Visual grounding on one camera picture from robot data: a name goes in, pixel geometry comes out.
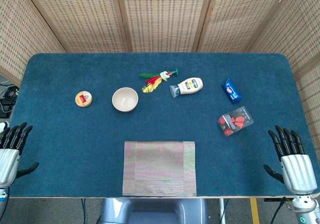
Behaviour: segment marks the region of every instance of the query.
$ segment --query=mayonnaise bottle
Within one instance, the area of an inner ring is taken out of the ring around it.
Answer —
[[[178,85],[171,85],[170,92],[173,98],[183,94],[191,94],[200,91],[203,87],[202,80],[199,77],[188,78]]]

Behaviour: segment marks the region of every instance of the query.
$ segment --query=white ceramic bowl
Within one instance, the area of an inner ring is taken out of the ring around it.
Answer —
[[[138,103],[138,94],[130,87],[122,87],[115,91],[112,96],[112,104],[121,112],[132,111]]]

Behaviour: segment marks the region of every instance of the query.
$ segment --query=robotic hand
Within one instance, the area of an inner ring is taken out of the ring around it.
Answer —
[[[279,138],[273,131],[268,133],[274,143],[278,155],[282,174],[274,172],[268,165],[264,165],[266,172],[285,185],[294,194],[291,206],[287,208],[296,213],[298,223],[320,224],[320,208],[317,200],[311,194],[318,188],[314,170],[309,156],[305,153],[299,135],[292,130],[275,126]]]
[[[15,179],[32,173],[38,167],[39,162],[35,162],[28,169],[18,170],[19,159],[32,125],[24,129],[27,126],[27,123],[24,122],[10,129],[6,122],[1,122],[1,124],[5,125],[0,133],[0,216],[2,218],[8,199],[5,189],[9,188]]]

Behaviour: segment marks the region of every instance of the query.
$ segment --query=yellow floor line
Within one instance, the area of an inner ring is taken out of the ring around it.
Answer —
[[[250,198],[251,204],[251,214],[252,214],[252,222],[253,224],[260,224],[259,222],[259,214],[258,214],[258,206],[257,206],[257,199]]]

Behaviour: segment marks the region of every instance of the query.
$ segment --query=table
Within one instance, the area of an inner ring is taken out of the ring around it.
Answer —
[[[177,68],[152,93],[142,93],[141,72]],[[169,85],[200,77],[203,89],[172,98]],[[221,88],[230,77],[243,100],[232,104]],[[113,106],[121,87],[139,96],[131,112]],[[89,91],[92,104],[75,96]],[[245,106],[254,124],[224,136],[218,118]],[[27,68],[11,126],[33,125],[19,168],[40,162],[17,179],[12,197],[121,197],[125,141],[195,141],[197,196],[288,195],[263,165],[281,166],[268,130],[296,130],[320,183],[320,168],[292,70],[281,54],[68,53],[37,54]]]

